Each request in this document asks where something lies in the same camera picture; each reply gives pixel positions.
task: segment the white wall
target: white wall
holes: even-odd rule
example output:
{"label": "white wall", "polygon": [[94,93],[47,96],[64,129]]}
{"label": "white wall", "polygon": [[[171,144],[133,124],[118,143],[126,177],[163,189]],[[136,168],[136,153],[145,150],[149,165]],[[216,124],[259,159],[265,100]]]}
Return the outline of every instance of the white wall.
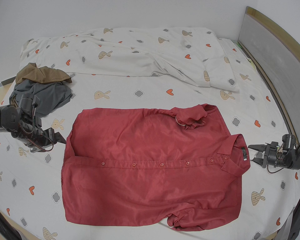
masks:
{"label": "white wall", "polygon": [[0,0],[0,80],[19,71],[23,43],[100,27],[204,26],[237,39],[259,0]]}
{"label": "white wall", "polygon": [[256,9],[300,43],[300,0],[259,0]]}

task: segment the gray headboard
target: gray headboard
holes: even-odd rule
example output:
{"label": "gray headboard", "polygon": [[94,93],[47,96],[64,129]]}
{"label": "gray headboard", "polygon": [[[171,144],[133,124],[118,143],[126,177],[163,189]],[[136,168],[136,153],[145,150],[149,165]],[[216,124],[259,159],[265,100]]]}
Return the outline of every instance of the gray headboard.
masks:
{"label": "gray headboard", "polygon": [[290,133],[299,139],[300,44],[251,7],[246,9],[238,41],[264,76]]}

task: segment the orange heart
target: orange heart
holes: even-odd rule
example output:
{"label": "orange heart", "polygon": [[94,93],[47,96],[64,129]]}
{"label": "orange heart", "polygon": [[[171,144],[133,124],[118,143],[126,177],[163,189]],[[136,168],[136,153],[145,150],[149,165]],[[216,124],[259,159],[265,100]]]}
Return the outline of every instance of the orange heart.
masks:
{"label": "orange heart", "polygon": [[34,189],[35,187],[34,186],[31,186],[30,188],[29,188],[29,191],[30,191],[30,193],[31,193],[31,195],[34,195],[35,193],[33,192],[33,189]]}
{"label": "orange heart", "polygon": [[280,218],[277,219],[276,225],[277,225],[277,226],[280,225]]}
{"label": "orange heart", "polygon": [[169,89],[168,91],[166,91],[167,94],[170,94],[171,96],[174,95],[174,93],[172,93],[173,89]]}
{"label": "orange heart", "polygon": [[260,124],[257,120],[255,120],[254,125],[260,128]]}

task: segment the mattress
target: mattress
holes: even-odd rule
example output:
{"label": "mattress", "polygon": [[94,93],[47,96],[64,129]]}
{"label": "mattress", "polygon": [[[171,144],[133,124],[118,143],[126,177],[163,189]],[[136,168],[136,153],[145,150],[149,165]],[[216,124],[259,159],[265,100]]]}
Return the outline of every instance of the mattress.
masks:
{"label": "mattress", "polygon": [[[194,31],[208,30],[198,28]],[[91,36],[91,32],[97,36],[97,30],[92,30],[74,33],[70,37]],[[68,42],[68,36],[57,39]],[[21,68],[29,62],[24,56],[28,53],[34,56],[32,46],[37,44],[34,42],[37,40],[31,40],[23,46]],[[287,128],[255,66],[231,40],[219,38],[217,43],[223,49],[234,74],[232,81],[230,78],[226,81],[229,85],[237,84],[239,90],[197,87],[168,74],[128,77],[66,71],[73,81],[68,84],[73,91],[71,101],[42,118],[43,129],[55,127],[55,131],[66,138],[76,116],[83,109],[171,109],[208,103],[219,108],[230,133],[243,134],[248,145],[281,142],[282,135],[288,133]],[[30,61],[44,65],[41,59],[47,61],[42,52]],[[63,69],[66,63],[62,61],[61,64],[55,64],[55,68]],[[3,105],[8,104],[12,90],[13,86],[5,96]],[[105,133],[99,135],[99,138],[103,137],[106,137]],[[61,167],[65,146],[57,143],[49,153],[31,154],[9,133],[0,134],[0,143],[0,210],[40,239],[255,240],[278,230],[300,198],[297,171],[283,169],[276,174],[269,174],[266,169],[251,162],[251,168],[242,177],[240,215],[222,227],[201,232],[176,232],[167,226],[166,219],[141,227],[77,225],[66,221],[62,204]],[[250,159],[255,156],[261,155],[250,150]]]}

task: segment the red shirt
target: red shirt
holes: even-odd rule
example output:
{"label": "red shirt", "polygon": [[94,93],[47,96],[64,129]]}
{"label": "red shirt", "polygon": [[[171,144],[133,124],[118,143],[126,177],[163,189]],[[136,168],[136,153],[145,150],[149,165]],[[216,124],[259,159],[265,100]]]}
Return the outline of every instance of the red shirt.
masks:
{"label": "red shirt", "polygon": [[83,110],[61,171],[66,219],[144,226],[168,217],[177,231],[216,228],[239,216],[249,167],[243,136],[230,135],[216,106]]}

